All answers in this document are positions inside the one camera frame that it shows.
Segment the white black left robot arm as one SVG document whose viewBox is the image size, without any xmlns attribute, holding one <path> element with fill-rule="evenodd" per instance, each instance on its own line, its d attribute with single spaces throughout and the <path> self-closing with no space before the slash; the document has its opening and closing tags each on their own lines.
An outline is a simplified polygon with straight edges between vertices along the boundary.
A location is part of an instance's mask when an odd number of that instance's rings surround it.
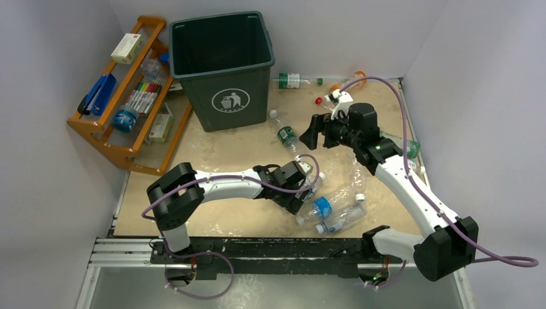
<svg viewBox="0 0 546 309">
<path fill-rule="evenodd" d="M 290 161 L 256 165 L 231 173 L 209 173 L 180 163 L 146 190 L 153 219 L 167 241 L 167 255 L 175 263 L 185 263 L 192 254 L 187 220 L 203 203 L 231 198 L 271 200 L 291 214 L 297 214 L 312 193 L 309 179 L 313 167 Z"/>
</svg>

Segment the white cap clear water bottle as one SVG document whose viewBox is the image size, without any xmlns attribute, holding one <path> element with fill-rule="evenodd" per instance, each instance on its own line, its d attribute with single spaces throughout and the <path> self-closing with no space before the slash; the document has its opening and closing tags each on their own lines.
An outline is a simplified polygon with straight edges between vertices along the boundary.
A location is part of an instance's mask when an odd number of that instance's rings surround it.
<svg viewBox="0 0 546 309">
<path fill-rule="evenodd" d="M 316 176 L 318 176 L 319 178 L 314 184 L 312 184 Z M 308 187 L 308 189 L 306 191 L 297 193 L 296 198 L 298 198 L 299 200 L 303 202 L 306 202 L 309 199 L 312 199 L 315 196 L 316 192 L 322 186 L 325 178 L 326 178 L 326 175 L 322 172 L 318 174 L 309 174 L 303 184 L 303 187 Z"/>
</svg>

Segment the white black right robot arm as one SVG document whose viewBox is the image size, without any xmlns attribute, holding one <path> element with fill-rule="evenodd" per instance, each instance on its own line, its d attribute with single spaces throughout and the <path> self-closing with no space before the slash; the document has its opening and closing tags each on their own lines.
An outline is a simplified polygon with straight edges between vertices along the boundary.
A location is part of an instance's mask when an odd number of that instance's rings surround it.
<svg viewBox="0 0 546 309">
<path fill-rule="evenodd" d="M 476 249 L 469 244 L 478 238 L 478 224 L 470 216 L 461 218 L 446 207 L 408 166 L 402 150 L 383 137 L 377 113 L 369 103 L 352 104 L 337 116 L 312 115 L 300 141 L 310 150 L 349 147 L 357 161 L 397 197 L 419 227 L 420 235 L 381 226 L 363 234 L 363 257 L 376 262 L 393 256 L 416 264 L 420 273 L 435 282 L 475 260 Z"/>
</svg>

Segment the blue label water bottle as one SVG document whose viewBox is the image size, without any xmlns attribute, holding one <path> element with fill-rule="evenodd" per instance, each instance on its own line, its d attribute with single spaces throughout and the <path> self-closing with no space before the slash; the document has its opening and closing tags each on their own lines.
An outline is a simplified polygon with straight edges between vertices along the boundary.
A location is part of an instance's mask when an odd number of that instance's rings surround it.
<svg viewBox="0 0 546 309">
<path fill-rule="evenodd" d="M 296 214 L 296 223 L 300 226 L 327 219 L 336 207 L 354 200 L 355 190 L 350 185 L 339 186 L 328 193 L 316 194 L 304 203 Z"/>
</svg>

